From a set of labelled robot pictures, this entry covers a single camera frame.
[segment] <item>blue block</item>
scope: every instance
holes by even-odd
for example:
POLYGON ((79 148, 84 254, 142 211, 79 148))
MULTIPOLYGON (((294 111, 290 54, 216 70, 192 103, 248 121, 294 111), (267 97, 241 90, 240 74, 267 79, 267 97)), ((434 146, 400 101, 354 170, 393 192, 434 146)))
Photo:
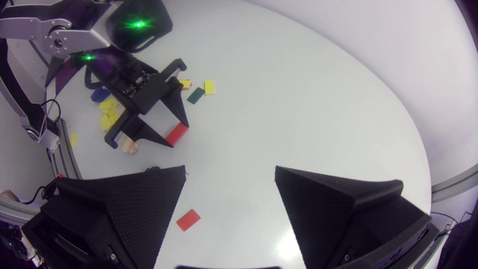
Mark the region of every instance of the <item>blue block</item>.
POLYGON ((109 90, 105 89, 104 87, 99 87, 91 95, 91 100, 98 103, 103 102, 109 95, 109 90))

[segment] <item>dark green block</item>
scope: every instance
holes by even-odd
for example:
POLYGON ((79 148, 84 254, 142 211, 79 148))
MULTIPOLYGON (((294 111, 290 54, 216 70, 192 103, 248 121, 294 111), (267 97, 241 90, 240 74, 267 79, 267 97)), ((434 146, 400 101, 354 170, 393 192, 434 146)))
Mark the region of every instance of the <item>dark green block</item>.
POLYGON ((201 89, 201 88, 197 88, 196 90, 194 90, 194 92, 187 98, 187 100, 192 103, 192 104, 195 104, 197 103, 197 101, 199 100, 199 98, 201 98, 201 96, 204 95, 204 90, 201 89))

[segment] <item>green led light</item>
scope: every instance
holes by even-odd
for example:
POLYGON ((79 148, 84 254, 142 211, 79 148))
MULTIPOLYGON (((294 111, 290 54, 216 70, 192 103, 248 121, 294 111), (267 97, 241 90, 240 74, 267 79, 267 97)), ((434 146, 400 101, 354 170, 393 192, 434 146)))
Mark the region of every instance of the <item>green led light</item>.
POLYGON ((145 28, 151 27, 151 23, 146 20, 134 20, 125 23, 125 26, 130 29, 143 30, 145 28))
POLYGON ((86 61, 90 61, 90 60, 96 59, 96 56, 86 54, 85 56, 83 56, 83 59, 86 61))

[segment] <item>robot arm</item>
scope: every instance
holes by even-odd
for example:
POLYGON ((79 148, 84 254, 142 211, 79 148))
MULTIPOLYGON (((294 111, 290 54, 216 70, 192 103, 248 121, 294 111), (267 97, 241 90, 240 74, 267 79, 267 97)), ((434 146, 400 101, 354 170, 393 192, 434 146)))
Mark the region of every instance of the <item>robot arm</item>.
MULTIPOLYGON (((0 7, 5 3, 5 0, 0 1, 0 7)), ((115 133, 122 130, 130 133, 133 140, 146 138, 172 147, 147 124, 141 123, 140 128, 136 117, 139 113, 147 113, 156 101, 161 100, 188 126, 178 94, 182 86, 175 78, 170 78, 168 68, 168 72, 160 73, 130 54, 146 48, 170 32, 172 27, 160 0, 125 0, 113 4, 109 1, 63 0, 49 6, 7 7, 0 13, 0 91, 19 115, 28 135, 54 151, 58 144, 56 124, 45 116, 41 105, 28 100, 16 81, 7 62, 5 38, 37 41, 41 50, 53 56, 52 63, 61 64, 62 59, 75 53, 103 55, 84 64, 130 115, 123 125, 114 125, 114 130, 105 137, 107 142, 117 147, 115 133)), ((175 69, 186 69, 180 59, 179 63, 172 65, 175 69)), ((59 65, 51 64, 49 75, 54 73, 53 66, 59 65)))

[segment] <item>white table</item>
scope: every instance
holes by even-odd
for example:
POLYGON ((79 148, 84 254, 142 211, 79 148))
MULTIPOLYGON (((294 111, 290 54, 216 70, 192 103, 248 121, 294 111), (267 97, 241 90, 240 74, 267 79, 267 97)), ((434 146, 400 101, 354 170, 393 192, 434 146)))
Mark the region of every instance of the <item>white table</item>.
MULTIPOLYGON (((190 129, 175 148, 141 141, 112 149, 84 69, 58 95, 85 179, 186 165, 187 181, 155 268, 304 268, 274 182, 276 165, 352 179, 401 179, 403 197, 430 211, 424 146, 394 94, 345 51, 272 11, 232 0, 165 1, 171 33, 136 57, 162 70, 175 58, 190 129), (196 105, 192 91, 214 79, 196 105), (201 220, 183 232, 190 209, 201 220)), ((166 136, 178 120, 161 102, 144 117, 166 136)))

